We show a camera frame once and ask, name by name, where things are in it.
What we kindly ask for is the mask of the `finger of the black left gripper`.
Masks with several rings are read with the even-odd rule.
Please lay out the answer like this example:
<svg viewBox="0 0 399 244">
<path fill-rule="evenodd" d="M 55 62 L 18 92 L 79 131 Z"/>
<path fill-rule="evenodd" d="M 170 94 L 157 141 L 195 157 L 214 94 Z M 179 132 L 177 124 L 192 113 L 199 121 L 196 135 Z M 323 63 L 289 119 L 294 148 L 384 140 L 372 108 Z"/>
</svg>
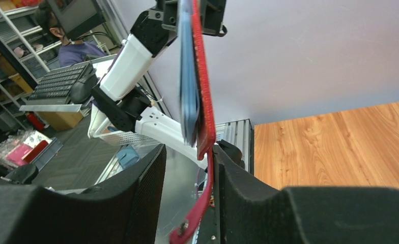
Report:
<svg viewBox="0 0 399 244">
<path fill-rule="evenodd" d="M 178 0 L 163 1 L 162 27 L 171 32 L 177 32 Z"/>
<path fill-rule="evenodd" d="M 199 1 L 203 35 L 224 37 L 227 34 L 227 28 L 223 24 L 225 5 L 226 0 Z"/>
</svg>

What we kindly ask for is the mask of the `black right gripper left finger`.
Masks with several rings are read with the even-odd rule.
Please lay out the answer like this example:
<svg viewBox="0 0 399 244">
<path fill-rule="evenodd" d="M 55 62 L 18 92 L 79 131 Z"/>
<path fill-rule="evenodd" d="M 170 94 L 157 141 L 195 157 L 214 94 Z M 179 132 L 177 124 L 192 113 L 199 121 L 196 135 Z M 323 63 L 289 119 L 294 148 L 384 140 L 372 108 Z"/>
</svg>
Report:
<svg viewBox="0 0 399 244">
<path fill-rule="evenodd" d="M 0 180 L 0 243 L 154 243 L 165 166 L 159 144 L 79 194 Z"/>
</svg>

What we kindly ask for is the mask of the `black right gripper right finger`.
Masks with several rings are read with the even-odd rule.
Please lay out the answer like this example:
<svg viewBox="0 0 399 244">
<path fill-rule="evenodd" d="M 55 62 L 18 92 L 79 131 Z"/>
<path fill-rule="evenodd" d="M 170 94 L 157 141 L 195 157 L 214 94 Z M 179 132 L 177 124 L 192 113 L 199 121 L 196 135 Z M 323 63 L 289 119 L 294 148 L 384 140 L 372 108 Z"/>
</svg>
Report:
<svg viewBox="0 0 399 244">
<path fill-rule="evenodd" d="M 399 243 L 399 189 L 277 190 L 213 148 L 218 243 Z"/>
</svg>

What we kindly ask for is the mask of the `red leather card holder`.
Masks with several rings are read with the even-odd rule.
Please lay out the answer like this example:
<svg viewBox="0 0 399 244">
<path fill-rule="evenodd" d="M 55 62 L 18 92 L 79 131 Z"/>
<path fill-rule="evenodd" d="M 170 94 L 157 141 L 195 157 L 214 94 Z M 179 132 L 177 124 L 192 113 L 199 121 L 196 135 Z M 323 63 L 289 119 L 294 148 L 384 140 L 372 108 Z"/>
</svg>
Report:
<svg viewBox="0 0 399 244">
<path fill-rule="evenodd" d="M 201 161 L 207 160 L 207 184 L 203 194 L 195 206 L 186 216 L 182 224 L 174 229 L 170 236 L 170 243 L 187 243 L 200 224 L 204 213 L 210 203 L 213 191 L 214 166 L 212 147 L 216 142 L 216 129 L 214 124 L 213 105 L 210 93 L 209 76 L 205 56 L 203 33 L 200 17 L 200 7 L 197 1 L 192 1 L 192 34 L 194 45 L 195 69 L 199 95 L 199 115 L 196 122 L 196 144 L 190 147 L 194 150 L 194 158 Z"/>
</svg>

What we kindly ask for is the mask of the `white cards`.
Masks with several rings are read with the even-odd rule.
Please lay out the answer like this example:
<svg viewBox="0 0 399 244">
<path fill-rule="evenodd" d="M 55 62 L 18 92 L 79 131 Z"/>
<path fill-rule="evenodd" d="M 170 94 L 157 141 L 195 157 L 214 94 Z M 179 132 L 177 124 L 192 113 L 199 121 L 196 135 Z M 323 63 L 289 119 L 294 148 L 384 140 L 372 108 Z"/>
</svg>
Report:
<svg viewBox="0 0 399 244">
<path fill-rule="evenodd" d="M 192 10 L 192 1 L 179 1 L 180 113 L 184 142 L 190 147 L 196 144 L 196 122 L 200 108 L 192 34 Z"/>
</svg>

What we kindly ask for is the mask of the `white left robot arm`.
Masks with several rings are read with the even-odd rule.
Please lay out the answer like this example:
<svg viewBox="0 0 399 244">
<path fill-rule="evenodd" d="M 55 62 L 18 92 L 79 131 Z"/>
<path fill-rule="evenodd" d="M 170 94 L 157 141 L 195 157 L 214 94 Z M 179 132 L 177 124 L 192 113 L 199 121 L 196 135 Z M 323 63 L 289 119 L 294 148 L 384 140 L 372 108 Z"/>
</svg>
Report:
<svg viewBox="0 0 399 244">
<path fill-rule="evenodd" d="M 157 1 L 141 12 L 91 91 L 92 114 L 98 121 L 153 138 L 200 168 L 210 169 L 216 129 L 203 37 L 226 35 L 225 5 L 225 1 Z M 181 122 L 160 113 L 137 85 L 175 40 L 181 43 Z"/>
</svg>

